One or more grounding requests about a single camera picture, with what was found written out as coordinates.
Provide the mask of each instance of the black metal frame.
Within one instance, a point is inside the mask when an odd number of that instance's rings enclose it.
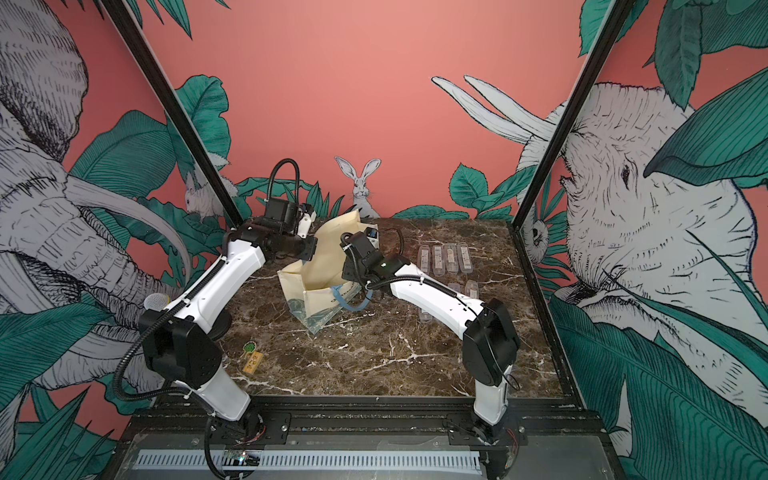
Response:
[[[197,162],[197,165],[203,171],[203,174],[208,179],[208,183],[214,189],[214,193],[219,197],[219,201],[224,207],[224,213],[229,217],[231,227],[239,227],[243,222],[243,217],[240,215],[240,211],[232,201],[232,198],[227,193],[227,189],[224,188],[224,184],[219,177],[219,173],[210,162],[208,158],[208,152],[203,145],[203,141],[200,136],[197,135],[192,122],[181,106],[176,91],[170,85],[163,69],[157,63],[157,59],[154,57],[152,50],[144,40],[144,35],[141,30],[136,26],[133,17],[128,12],[123,0],[101,0],[104,4],[104,9],[107,11],[109,18],[114,23],[115,28],[120,32],[120,36],[125,41],[128,49],[131,50],[136,63],[144,73],[147,81],[151,85],[157,98],[162,103],[170,121],[179,132],[184,143],[187,144],[187,148],[192,154],[192,157]]]
[[[512,227],[515,230],[520,230],[520,227],[522,227],[523,221],[536,201],[538,192],[541,191],[544,182],[547,180],[549,171],[560,157],[565,140],[571,133],[571,128],[581,112],[581,107],[584,106],[592,86],[598,79],[600,70],[608,58],[608,53],[613,48],[621,27],[624,26],[624,22],[627,20],[633,5],[634,0],[614,0],[613,7],[608,12],[604,26],[594,41],[594,47],[589,54],[589,58],[587,58],[587,62],[584,64],[581,75],[579,75],[576,81],[571,97],[568,99],[568,104],[565,105],[560,122],[554,129],[552,139],[549,145],[547,145],[547,150],[531,181],[531,186],[528,187],[528,194],[525,195],[523,203],[515,216],[515,221],[512,223]]]

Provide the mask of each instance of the plastic container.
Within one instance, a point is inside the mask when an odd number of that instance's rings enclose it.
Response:
[[[455,243],[445,244],[445,270],[448,273],[458,273],[458,247]]]
[[[472,266],[472,258],[469,256],[469,246],[464,242],[458,245],[458,264],[464,273],[475,271],[475,268]]]
[[[421,245],[419,247],[419,270],[429,275],[429,246]]]
[[[442,245],[432,247],[432,273],[435,276],[445,275],[445,249]]]
[[[474,280],[469,280],[464,287],[464,294],[469,298],[480,298],[480,286]]]

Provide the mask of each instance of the elephant ear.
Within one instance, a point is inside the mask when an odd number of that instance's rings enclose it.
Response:
[[[45,2],[0,2],[0,18],[0,98],[32,143],[61,162],[78,132],[85,63]]]

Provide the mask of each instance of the pink wall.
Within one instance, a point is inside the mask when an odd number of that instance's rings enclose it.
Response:
[[[232,137],[225,177],[265,177],[283,157],[331,198],[372,158],[371,204],[383,217],[416,204],[448,210],[460,163],[493,188],[521,146],[489,134],[430,78],[464,88],[470,74],[546,116],[564,101],[584,57],[577,2],[188,2],[192,38],[142,5],[144,34],[175,88],[198,74],[223,82]],[[254,211],[259,211],[252,204]]]

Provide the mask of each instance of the brown marble surface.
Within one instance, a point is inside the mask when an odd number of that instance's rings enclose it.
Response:
[[[513,371],[517,397],[560,397],[560,383],[548,344],[526,287],[520,260],[500,220],[395,220],[379,225],[381,247],[397,248],[398,227],[405,256],[416,260],[420,245],[466,242],[475,267],[470,274],[447,273],[442,283],[475,280],[480,298],[503,301],[515,318],[522,340]],[[251,394],[473,396],[475,383],[461,361],[461,342],[437,322],[419,322],[419,309],[402,300],[378,296],[362,312],[343,310],[316,336],[294,318],[276,272],[292,260],[273,262],[243,285],[229,302],[233,325],[219,340],[227,371]],[[264,354],[253,375],[242,372],[243,345],[253,341]]]

